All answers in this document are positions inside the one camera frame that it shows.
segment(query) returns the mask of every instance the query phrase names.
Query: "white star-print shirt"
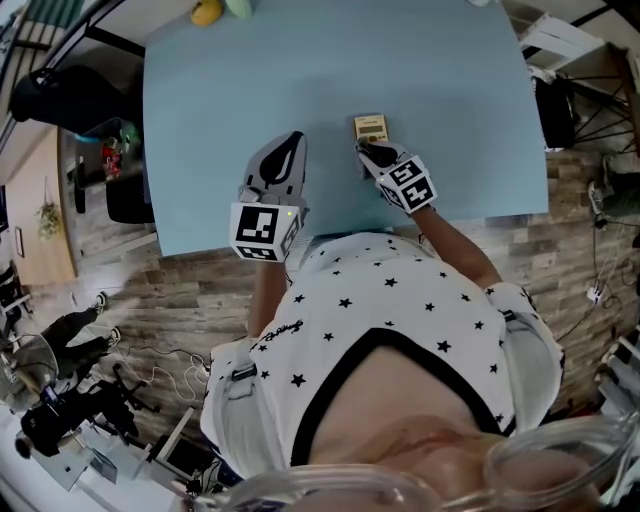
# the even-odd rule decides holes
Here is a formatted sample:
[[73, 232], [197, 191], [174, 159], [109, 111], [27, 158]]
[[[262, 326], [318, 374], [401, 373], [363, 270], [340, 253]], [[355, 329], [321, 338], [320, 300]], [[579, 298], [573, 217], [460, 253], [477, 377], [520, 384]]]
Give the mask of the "white star-print shirt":
[[[308, 257], [274, 320], [247, 349], [262, 425], [277, 437], [268, 443], [278, 452], [276, 467], [307, 463], [335, 393], [379, 346], [393, 346], [449, 386], [484, 432], [509, 435], [516, 419], [518, 430], [537, 426], [560, 386], [562, 350], [521, 287], [482, 290], [396, 236], [341, 238]], [[201, 428], [247, 477], [246, 462], [234, 464], [242, 452], [235, 445], [239, 435], [255, 433], [238, 434], [233, 420], [214, 422], [209, 414], [220, 407], [237, 358], [233, 344], [212, 352], [208, 391], [217, 393], [205, 398]]]

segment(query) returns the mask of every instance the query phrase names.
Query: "black star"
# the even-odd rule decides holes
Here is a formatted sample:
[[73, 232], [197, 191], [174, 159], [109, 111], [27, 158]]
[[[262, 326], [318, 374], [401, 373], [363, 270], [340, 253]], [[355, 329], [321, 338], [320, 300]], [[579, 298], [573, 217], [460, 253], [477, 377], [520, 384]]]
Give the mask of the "black star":
[[291, 384], [295, 384], [296, 386], [300, 387], [300, 384], [304, 384], [305, 382], [307, 382], [306, 380], [304, 380], [304, 374], [303, 375], [296, 375], [295, 373], [293, 374], [293, 380], [291, 381]]
[[438, 350], [442, 350], [445, 354], [451, 348], [451, 345], [447, 343], [447, 340], [444, 340], [442, 343], [438, 343]]

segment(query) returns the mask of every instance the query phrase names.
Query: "wall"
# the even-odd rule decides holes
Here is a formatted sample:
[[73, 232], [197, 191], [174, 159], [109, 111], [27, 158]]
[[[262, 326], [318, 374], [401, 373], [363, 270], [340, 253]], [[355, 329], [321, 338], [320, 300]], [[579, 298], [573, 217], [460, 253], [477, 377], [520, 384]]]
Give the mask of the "wall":
[[[518, 4], [531, 7], [531, 12], [521, 14], [523, 10], [518, 9]], [[533, 21], [532, 12], [538, 11], [539, 13], [548, 12], [569, 23], [606, 6], [602, 0], [504, 0], [503, 5], [510, 15], [524, 16], [530, 21]], [[580, 29], [621, 48], [631, 48], [640, 55], [640, 33], [614, 10], [607, 11], [581, 25]]]
[[26, 4], [26, 0], [2, 0], [0, 2], [0, 25], [3, 25], [18, 7]]
[[540, 11], [548, 12], [556, 18], [569, 23], [581, 18], [585, 14], [604, 7], [602, 0], [518, 0]]

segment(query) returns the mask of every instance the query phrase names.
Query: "light blue table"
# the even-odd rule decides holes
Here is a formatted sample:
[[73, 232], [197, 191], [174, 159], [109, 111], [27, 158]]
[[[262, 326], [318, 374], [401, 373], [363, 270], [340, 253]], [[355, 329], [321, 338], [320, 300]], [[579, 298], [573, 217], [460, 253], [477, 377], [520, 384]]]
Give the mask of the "light blue table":
[[307, 234], [407, 224], [360, 181], [352, 118], [387, 116], [448, 219], [547, 211], [543, 138], [499, 4], [260, 0], [250, 20], [188, 17], [147, 48], [144, 130], [164, 255], [228, 246], [230, 203], [271, 138], [308, 139]]

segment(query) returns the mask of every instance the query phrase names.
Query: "black pants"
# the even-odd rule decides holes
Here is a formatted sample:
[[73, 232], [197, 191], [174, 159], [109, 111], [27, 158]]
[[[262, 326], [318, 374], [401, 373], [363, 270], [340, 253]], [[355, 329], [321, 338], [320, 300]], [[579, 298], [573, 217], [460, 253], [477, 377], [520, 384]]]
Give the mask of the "black pants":
[[93, 364], [98, 361], [109, 349], [109, 342], [105, 338], [67, 347], [67, 344], [75, 338], [83, 327], [92, 324], [98, 318], [95, 309], [89, 308], [81, 313], [69, 313], [61, 316], [49, 327], [42, 331], [42, 337], [47, 340], [58, 362], [58, 377], [67, 378], [80, 367]]
[[12, 267], [9, 267], [2, 274], [0, 274], [0, 284], [4, 283], [10, 277], [13, 277], [13, 268]]

